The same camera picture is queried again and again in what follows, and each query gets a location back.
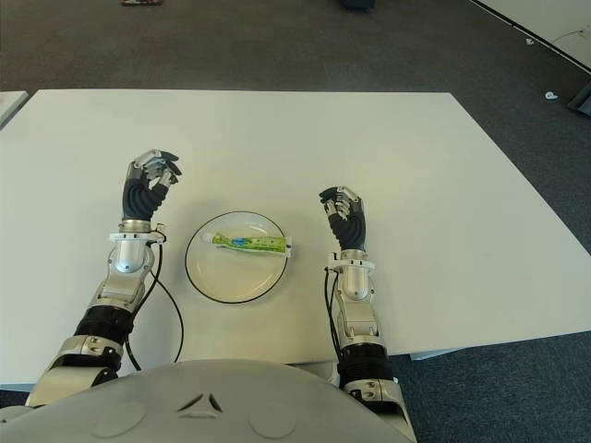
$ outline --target black cable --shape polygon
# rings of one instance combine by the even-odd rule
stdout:
[[[558,40],[560,40],[563,37],[567,37],[567,36],[573,35],[573,34],[580,34],[580,33],[583,33],[584,31],[585,30],[574,30],[573,32],[567,32],[566,34],[562,34],[560,37],[555,38],[553,41],[550,42],[550,44],[557,42]]]
[[[183,350],[183,343],[185,342],[185,322],[183,321],[183,316],[181,314],[181,310],[178,308],[178,305],[176,304],[176,301],[173,298],[173,296],[170,294],[168,289],[166,289],[166,286],[164,286],[164,284],[160,280],[158,280],[158,278],[154,275],[153,272],[151,272],[151,275],[154,278],[154,280],[156,280],[158,282],[158,284],[160,284],[161,288],[164,289],[164,291],[166,292],[166,295],[168,295],[168,298],[170,298],[170,301],[175,306],[175,311],[176,311],[176,314],[178,315],[178,322],[181,324],[181,341],[178,343],[178,351],[176,352],[176,357],[175,357],[175,363],[176,363],[176,362],[178,362],[178,357],[180,356],[181,351]]]
[[[161,271],[162,267],[163,267],[163,246],[158,245],[158,267],[156,268],[156,275],[154,275],[154,280],[150,285],[150,289],[148,289],[146,294],[143,296],[143,298],[139,302],[138,308],[136,309],[136,313],[133,316],[134,319],[136,318],[139,310],[141,309],[142,306],[144,306],[144,303],[146,303],[146,300],[148,300],[148,297],[151,295],[152,291],[154,290],[154,286],[156,286],[156,282],[158,281],[158,277],[160,276],[160,271]],[[139,365],[138,360],[136,360],[136,356],[131,351],[131,345],[129,344],[129,337],[128,336],[126,338],[125,346],[126,346],[127,356],[129,357],[131,364],[133,365],[133,367],[136,368],[137,371],[141,371],[141,366]]]
[[[332,319],[332,301],[329,301],[329,270],[325,269],[325,276],[324,276],[324,303],[326,304],[326,310],[329,315],[329,326],[331,328],[331,339],[332,339],[332,346],[334,347],[334,352],[339,360],[339,362],[343,359],[343,353],[341,352],[341,345],[339,343],[339,336],[334,326],[334,320]],[[332,297],[334,296],[334,288],[336,286],[338,276],[335,277],[334,282],[332,283]]]

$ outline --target gray carpet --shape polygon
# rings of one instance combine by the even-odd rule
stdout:
[[[591,119],[565,106],[588,75],[467,0],[1,7],[1,90],[449,91],[591,251]],[[421,443],[591,442],[591,333],[392,363]]]

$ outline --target table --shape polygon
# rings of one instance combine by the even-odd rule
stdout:
[[[27,92],[24,90],[0,92],[0,128],[17,108],[27,100]]]
[[[391,354],[591,329],[591,258],[447,93],[44,90],[0,146],[15,166],[0,177],[4,384],[36,380],[74,332],[106,272],[127,164],[149,149],[183,170],[153,218],[168,229],[182,359],[333,358],[322,269],[337,244],[317,194],[339,184],[365,201]],[[246,305],[201,296],[184,269],[191,235],[229,210],[267,215],[295,242],[282,280]],[[131,340],[146,367],[178,341],[155,295]]]

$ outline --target green toothpaste tube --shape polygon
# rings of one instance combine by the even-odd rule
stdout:
[[[205,233],[201,236],[205,243],[228,247],[247,252],[268,252],[284,257],[292,255],[292,237],[235,237],[220,233]]]

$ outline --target white plate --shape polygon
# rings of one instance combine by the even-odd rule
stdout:
[[[195,289],[211,300],[248,302],[270,291],[281,279],[286,257],[205,243],[204,233],[222,233],[228,237],[283,237],[284,234],[272,220],[255,212],[228,212],[197,229],[187,247],[185,269]]]

